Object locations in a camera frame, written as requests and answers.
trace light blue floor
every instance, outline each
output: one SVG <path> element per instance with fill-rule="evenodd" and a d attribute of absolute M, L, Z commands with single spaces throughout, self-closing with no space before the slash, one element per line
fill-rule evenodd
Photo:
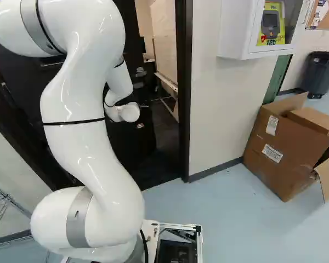
<path fill-rule="evenodd" d="M 329 93 L 307 106 L 329 114 Z M 204 263 L 329 263 L 329 202 L 323 205 L 319 183 L 283 203 L 239 164 L 143 194 L 147 219 L 203 226 Z M 1 252 L 0 262 L 43 263 L 46 256 L 35 242 Z"/>

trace cardboard box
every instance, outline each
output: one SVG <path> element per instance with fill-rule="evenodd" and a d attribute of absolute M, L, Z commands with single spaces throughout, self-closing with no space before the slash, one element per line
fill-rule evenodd
<path fill-rule="evenodd" d="M 320 179 L 324 201 L 329 199 L 329 159 L 316 166 L 329 147 L 329 136 L 287 118 L 302 109 L 307 93 L 263 105 L 243 155 L 244 165 L 281 200 Z"/>
<path fill-rule="evenodd" d="M 301 108 L 287 114 L 289 119 L 329 136 L 329 115 L 313 108 Z"/>

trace black door frame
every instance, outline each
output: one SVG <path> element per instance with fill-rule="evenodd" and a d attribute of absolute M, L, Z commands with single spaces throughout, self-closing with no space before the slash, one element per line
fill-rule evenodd
<path fill-rule="evenodd" d="M 175 0 L 179 102 L 179 161 L 184 182 L 189 180 L 192 2 Z M 15 107 L 0 75 L 0 132 L 34 172 L 53 190 L 79 185 L 56 164 L 22 111 Z"/>
<path fill-rule="evenodd" d="M 190 105 L 192 59 L 193 0 L 175 0 L 175 28 L 177 38 L 179 161 L 184 182 L 189 181 Z"/>

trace white label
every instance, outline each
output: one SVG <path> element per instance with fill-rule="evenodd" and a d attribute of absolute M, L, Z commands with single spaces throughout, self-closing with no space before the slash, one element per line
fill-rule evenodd
<path fill-rule="evenodd" d="M 275 130 L 276 130 L 276 126 L 278 125 L 278 118 L 274 117 L 274 116 L 269 116 L 269 120 L 268 120 L 268 124 L 267 124 L 267 128 L 265 130 L 266 133 L 275 136 Z"/>
<path fill-rule="evenodd" d="M 283 154 L 278 152 L 277 150 L 270 147 L 270 145 L 266 144 L 262 150 L 262 153 L 264 153 L 269 159 L 272 159 L 274 162 L 279 163 L 281 158 L 283 157 Z"/>

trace cabinet glass door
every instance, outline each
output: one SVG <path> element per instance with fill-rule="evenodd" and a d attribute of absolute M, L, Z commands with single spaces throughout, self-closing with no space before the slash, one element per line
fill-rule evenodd
<path fill-rule="evenodd" d="M 259 0 L 249 52 L 291 49 L 311 0 Z"/>

